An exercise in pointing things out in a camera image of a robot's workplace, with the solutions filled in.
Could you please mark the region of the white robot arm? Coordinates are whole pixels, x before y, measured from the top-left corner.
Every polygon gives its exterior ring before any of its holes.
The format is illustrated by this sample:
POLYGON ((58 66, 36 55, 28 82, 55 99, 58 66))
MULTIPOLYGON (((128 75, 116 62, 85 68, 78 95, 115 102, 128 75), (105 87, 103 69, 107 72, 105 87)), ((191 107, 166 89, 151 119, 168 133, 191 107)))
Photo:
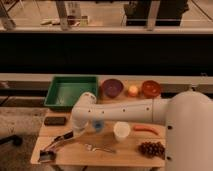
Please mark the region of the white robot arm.
POLYGON ((72 108, 72 129, 80 133, 93 120, 162 124, 165 171, 213 171, 213 100, 200 92, 114 104, 98 104, 86 92, 72 108))

